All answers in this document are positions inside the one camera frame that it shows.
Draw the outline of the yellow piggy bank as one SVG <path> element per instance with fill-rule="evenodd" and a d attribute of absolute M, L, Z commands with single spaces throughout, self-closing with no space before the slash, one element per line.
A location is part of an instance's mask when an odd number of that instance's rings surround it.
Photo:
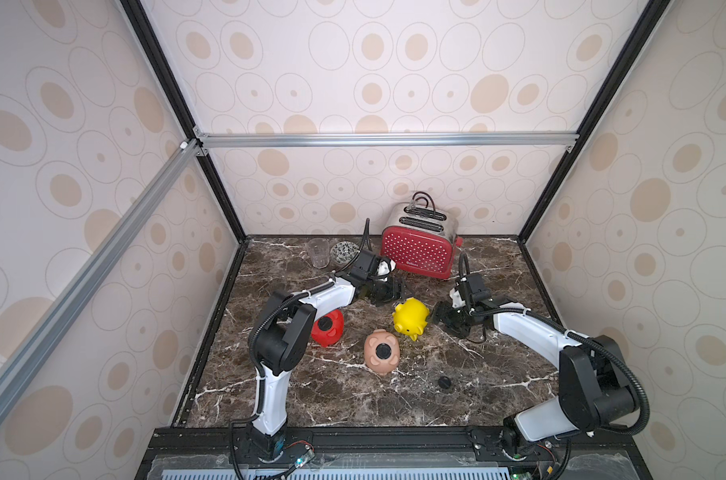
<path fill-rule="evenodd" d="M 425 331 L 429 308 L 415 298 L 408 298 L 394 307 L 394 329 L 412 341 L 416 341 Z"/>

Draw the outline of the red piggy bank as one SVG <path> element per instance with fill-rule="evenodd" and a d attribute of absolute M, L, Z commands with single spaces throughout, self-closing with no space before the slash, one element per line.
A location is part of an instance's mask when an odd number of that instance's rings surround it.
<path fill-rule="evenodd" d="M 344 316 L 339 309 L 317 319 L 311 330 L 311 338 L 323 348 L 337 344 L 344 332 Z"/>

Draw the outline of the pink piggy bank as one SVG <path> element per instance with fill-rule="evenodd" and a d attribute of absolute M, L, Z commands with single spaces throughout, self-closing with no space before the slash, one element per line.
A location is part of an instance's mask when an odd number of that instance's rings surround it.
<path fill-rule="evenodd" d="M 364 362 L 370 370 L 380 376 L 396 370 L 400 363 L 400 346 L 397 338 L 386 330 L 374 330 L 364 342 Z"/>

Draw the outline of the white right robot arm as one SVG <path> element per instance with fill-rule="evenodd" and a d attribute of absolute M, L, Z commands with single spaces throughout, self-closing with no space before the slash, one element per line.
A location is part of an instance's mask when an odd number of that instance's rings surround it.
<path fill-rule="evenodd" d="M 508 297 L 493 297 L 478 274 L 459 276 L 427 321 L 458 338 L 476 326 L 491 328 L 557 368 L 556 398 L 504 419 L 500 446 L 511 459 L 550 437 L 597 430 L 633 436 L 650 420 L 648 395 L 611 337 L 585 336 Z"/>

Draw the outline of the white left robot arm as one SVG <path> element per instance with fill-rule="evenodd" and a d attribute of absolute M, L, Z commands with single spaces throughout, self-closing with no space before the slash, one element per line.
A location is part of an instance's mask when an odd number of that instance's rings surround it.
<path fill-rule="evenodd" d="M 361 249 L 351 266 L 312 288 L 274 291 L 257 316 L 248 338 L 255 368 L 255 401 L 251 416 L 234 420 L 261 460 L 277 460 L 285 448 L 287 395 L 292 370 L 303 358 L 315 322 L 364 298 L 383 304 L 400 298 L 396 264 Z"/>

